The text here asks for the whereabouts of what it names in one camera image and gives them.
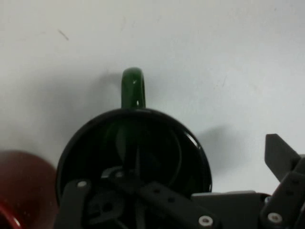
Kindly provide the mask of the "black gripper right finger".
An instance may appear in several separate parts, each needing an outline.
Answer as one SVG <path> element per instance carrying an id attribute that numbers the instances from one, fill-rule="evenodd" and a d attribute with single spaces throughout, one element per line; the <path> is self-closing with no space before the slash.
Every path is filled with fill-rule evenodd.
<path id="1" fill-rule="evenodd" d="M 280 182 L 260 212 L 265 229 L 305 227 L 305 157 L 279 135 L 265 138 L 265 163 Z"/>

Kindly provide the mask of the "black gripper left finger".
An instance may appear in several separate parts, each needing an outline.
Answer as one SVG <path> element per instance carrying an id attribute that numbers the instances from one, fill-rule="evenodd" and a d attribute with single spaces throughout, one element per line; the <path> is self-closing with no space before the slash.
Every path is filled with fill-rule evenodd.
<path id="1" fill-rule="evenodd" d="M 218 229 L 218 216 L 120 167 L 58 168 L 57 229 Z"/>

